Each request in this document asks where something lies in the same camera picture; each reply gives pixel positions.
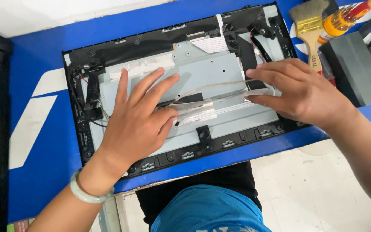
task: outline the black wire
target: black wire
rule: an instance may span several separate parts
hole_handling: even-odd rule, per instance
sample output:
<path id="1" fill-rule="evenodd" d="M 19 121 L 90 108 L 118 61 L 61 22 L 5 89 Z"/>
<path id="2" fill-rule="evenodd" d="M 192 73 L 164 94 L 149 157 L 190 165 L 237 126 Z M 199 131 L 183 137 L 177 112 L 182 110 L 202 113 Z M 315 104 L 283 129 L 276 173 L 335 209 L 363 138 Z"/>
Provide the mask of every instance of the black wire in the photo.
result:
<path id="1" fill-rule="evenodd" d="M 74 96 L 75 102 L 77 103 L 77 107 L 78 107 L 78 109 L 82 112 L 82 114 L 84 114 L 84 117 L 85 117 L 86 119 L 88 119 L 90 122 L 92 122 L 92 123 L 94 123 L 94 124 L 96 124 L 96 125 L 99 125 L 100 127 L 104 127 L 104 128 L 106 128 L 106 127 L 107 127 L 106 125 L 101 125 L 101 124 L 99 124 L 99 123 L 96 123 L 96 122 L 94 122 L 94 120 L 92 120 L 90 117 L 87 117 L 87 115 L 86 115 L 85 112 L 82 110 L 82 107 L 81 107 L 81 105 L 80 105 L 80 103 L 79 103 L 79 101 L 78 101 L 78 99 L 77 99 L 77 95 L 76 95 L 75 92 L 74 92 L 74 87 L 73 87 L 73 85 L 71 84 L 70 79 L 67 78 L 67 80 L 68 80 L 68 83 L 70 84 L 71 92 L 73 93 L 73 96 Z"/>
<path id="2" fill-rule="evenodd" d="M 253 41 L 253 44 L 258 48 L 258 50 L 260 50 L 261 55 L 263 55 L 265 61 L 266 62 L 273 62 L 273 60 L 271 60 L 270 56 L 265 51 L 265 49 L 263 48 L 261 43 L 253 35 L 251 36 L 251 40 Z"/>

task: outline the blue t-shirt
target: blue t-shirt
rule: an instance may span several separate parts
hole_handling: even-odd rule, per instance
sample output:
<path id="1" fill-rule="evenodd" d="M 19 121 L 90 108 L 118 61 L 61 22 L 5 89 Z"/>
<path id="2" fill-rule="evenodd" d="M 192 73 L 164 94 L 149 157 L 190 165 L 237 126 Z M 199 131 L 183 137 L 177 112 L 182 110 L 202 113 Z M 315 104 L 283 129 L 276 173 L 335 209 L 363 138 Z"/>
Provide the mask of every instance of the blue t-shirt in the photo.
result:
<path id="1" fill-rule="evenodd" d="M 151 232 L 271 232 L 248 197 L 213 185 L 183 189 L 161 211 Z"/>

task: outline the blue workbench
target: blue workbench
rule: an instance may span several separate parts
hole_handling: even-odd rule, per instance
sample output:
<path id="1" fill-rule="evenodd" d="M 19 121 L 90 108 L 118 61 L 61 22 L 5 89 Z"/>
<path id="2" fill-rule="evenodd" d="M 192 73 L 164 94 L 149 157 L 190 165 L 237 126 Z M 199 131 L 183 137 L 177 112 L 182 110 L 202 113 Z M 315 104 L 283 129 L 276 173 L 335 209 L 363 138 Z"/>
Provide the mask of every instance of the blue workbench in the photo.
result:
<path id="1" fill-rule="evenodd" d="M 9 171 L 8 222 L 36 216 L 67 185 L 75 170 L 81 167 L 68 90 L 32 97 L 37 83 L 45 72 L 64 66 L 62 50 L 67 51 L 205 18 L 245 5 L 270 2 L 271 0 L 181 0 L 11 38 L 14 43 L 14 54 L 11 58 L 9 81 L 12 110 L 10 132 L 15 129 L 30 99 L 49 96 L 56 98 L 24 165 Z M 353 2 L 357 1 L 338 0 L 338 5 Z M 302 0 L 277 1 L 289 31 L 292 21 L 287 12 L 300 3 Z M 302 42 L 293 38 L 293 43 Z M 297 54 L 299 58 L 306 60 L 306 56 L 300 51 L 297 50 Z M 360 110 L 371 121 L 371 105 Z M 301 147 L 327 138 L 320 129 L 308 127 L 118 182 L 116 193 Z"/>

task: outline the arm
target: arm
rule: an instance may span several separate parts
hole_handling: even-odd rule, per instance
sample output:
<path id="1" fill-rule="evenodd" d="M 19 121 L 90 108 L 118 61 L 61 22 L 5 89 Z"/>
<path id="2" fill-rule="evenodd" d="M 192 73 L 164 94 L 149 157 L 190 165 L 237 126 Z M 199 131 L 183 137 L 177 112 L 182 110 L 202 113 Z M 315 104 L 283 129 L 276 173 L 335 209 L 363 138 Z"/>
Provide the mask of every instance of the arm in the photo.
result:
<path id="1" fill-rule="evenodd" d="M 298 59 L 265 63 L 246 75 L 282 92 L 281 97 L 249 96 L 250 101 L 327 132 L 371 198 L 371 122 L 343 94 Z"/>
<path id="2" fill-rule="evenodd" d="M 180 78 L 167 77 L 146 91 L 164 74 L 159 68 L 143 78 L 127 99 L 127 70 L 123 69 L 116 104 L 99 149 L 77 177 L 81 190 L 103 196 L 127 169 L 164 143 L 178 112 L 172 108 L 154 111 L 161 96 Z M 89 231 L 103 203 L 85 203 L 67 185 L 38 215 L 28 232 Z"/>

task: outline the bracelet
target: bracelet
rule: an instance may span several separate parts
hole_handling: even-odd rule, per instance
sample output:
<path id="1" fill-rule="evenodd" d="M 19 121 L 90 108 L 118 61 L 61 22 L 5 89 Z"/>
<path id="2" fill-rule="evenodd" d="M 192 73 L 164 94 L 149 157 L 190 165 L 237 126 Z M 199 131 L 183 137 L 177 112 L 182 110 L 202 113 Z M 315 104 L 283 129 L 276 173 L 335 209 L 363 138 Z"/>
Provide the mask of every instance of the bracelet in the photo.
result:
<path id="1" fill-rule="evenodd" d="M 73 192 L 73 194 L 78 199 L 80 199 L 81 201 L 86 202 L 86 203 L 97 204 L 97 203 L 102 203 L 102 202 L 106 201 L 114 193 L 114 186 L 113 186 L 111 191 L 105 196 L 96 197 L 96 196 L 91 196 L 89 194 L 86 194 L 84 191 L 82 191 L 80 189 L 80 187 L 77 184 L 77 176 L 78 176 L 78 174 L 80 174 L 81 170 L 82 170 L 82 168 L 75 171 L 75 173 L 71 177 L 71 181 L 70 181 L 71 191 Z"/>

